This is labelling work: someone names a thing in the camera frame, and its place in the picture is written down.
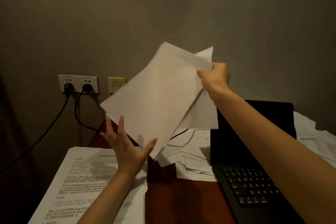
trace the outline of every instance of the laptop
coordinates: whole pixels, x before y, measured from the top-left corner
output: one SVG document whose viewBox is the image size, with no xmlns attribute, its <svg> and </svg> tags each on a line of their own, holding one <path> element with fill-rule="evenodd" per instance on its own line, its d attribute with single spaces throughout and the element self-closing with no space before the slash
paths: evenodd
<svg viewBox="0 0 336 224">
<path fill-rule="evenodd" d="M 296 138 L 293 104 L 247 102 Z M 210 162 L 237 223 L 304 223 L 219 110 L 217 115 L 219 129 L 211 130 Z"/>
</svg>

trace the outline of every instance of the wooden table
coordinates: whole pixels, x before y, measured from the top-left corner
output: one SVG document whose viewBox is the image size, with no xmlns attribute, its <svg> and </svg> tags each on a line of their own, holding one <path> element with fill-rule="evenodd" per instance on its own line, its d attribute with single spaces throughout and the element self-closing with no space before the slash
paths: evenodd
<svg viewBox="0 0 336 224">
<path fill-rule="evenodd" d="M 99 127 L 105 131 L 105 122 Z M 98 134 L 89 147 L 111 148 Z M 145 222 L 152 223 L 236 223 L 217 182 L 176 178 L 175 164 L 160 167 L 148 159 L 148 191 L 145 197 Z"/>
</svg>

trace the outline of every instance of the gray wall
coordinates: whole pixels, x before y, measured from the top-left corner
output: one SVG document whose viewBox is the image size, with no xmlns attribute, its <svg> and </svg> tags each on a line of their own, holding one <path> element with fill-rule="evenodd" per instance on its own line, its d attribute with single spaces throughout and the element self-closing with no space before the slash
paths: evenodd
<svg viewBox="0 0 336 224">
<path fill-rule="evenodd" d="M 65 100 L 58 74 L 98 76 L 100 94 L 84 96 L 80 108 L 82 120 L 97 127 L 107 77 L 131 79 L 164 40 L 191 52 L 213 45 L 213 60 L 229 64 L 236 93 L 292 102 L 336 133 L 335 39 L 335 0 L 0 0 L 2 163 L 58 113 Z M 7 215 L 18 198 L 43 194 L 67 149 L 92 137 L 73 107 L 71 99 L 32 154 L 3 175 L 22 184 L 14 193 L 6 183 Z"/>
</svg>

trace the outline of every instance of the person's right arm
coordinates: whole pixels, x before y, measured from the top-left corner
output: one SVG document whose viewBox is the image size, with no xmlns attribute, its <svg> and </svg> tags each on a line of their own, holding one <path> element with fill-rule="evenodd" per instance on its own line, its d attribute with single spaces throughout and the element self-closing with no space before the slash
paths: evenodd
<svg viewBox="0 0 336 224">
<path fill-rule="evenodd" d="M 278 128 L 228 86 L 225 63 L 198 70 L 203 87 L 306 223 L 336 223 L 336 169 Z"/>
</svg>

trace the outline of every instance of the wall outlet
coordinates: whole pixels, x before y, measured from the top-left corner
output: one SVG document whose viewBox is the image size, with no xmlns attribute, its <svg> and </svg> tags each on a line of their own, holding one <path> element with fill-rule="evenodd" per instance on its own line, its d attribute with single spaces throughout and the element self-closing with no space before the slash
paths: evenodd
<svg viewBox="0 0 336 224">
<path fill-rule="evenodd" d="M 98 93 L 98 79 L 96 76 L 78 76 L 69 74 L 59 74 L 59 87 L 64 92 L 64 84 L 70 82 L 73 84 L 73 92 L 82 92 L 84 84 L 89 83 L 92 85 L 93 90 L 90 93 Z"/>
<path fill-rule="evenodd" d="M 82 92 L 82 87 L 84 84 L 91 84 L 93 90 L 89 93 L 98 93 L 98 79 L 97 76 L 78 76 L 77 83 L 80 86 L 80 91 Z"/>
<path fill-rule="evenodd" d="M 109 93 L 115 93 L 118 89 L 126 84 L 126 78 L 124 77 L 109 77 L 108 78 L 108 91 Z"/>
</svg>

